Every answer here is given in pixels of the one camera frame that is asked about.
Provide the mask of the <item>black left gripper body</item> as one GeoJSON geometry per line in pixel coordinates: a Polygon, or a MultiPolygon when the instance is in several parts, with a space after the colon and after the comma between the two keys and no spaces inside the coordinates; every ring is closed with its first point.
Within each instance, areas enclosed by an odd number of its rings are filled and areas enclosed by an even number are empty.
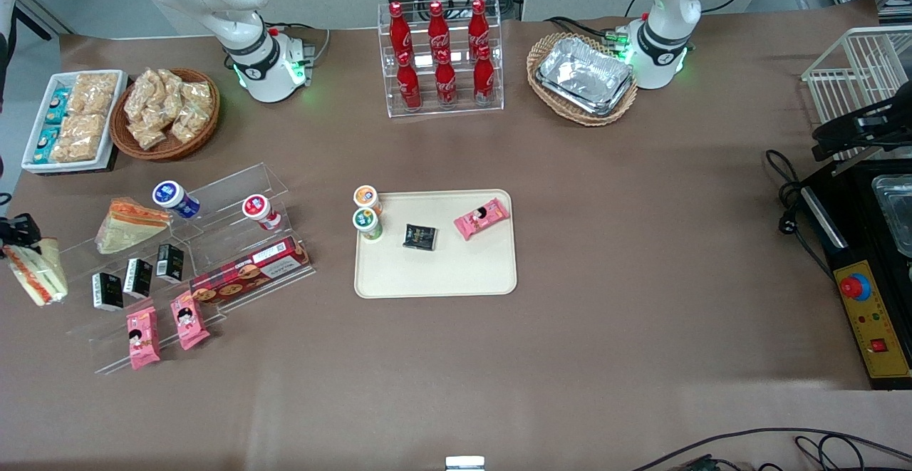
{"type": "Polygon", "coordinates": [[[857,142],[885,146],[910,146],[910,94],[893,95],[876,102],[854,115],[854,139],[857,142]]]}

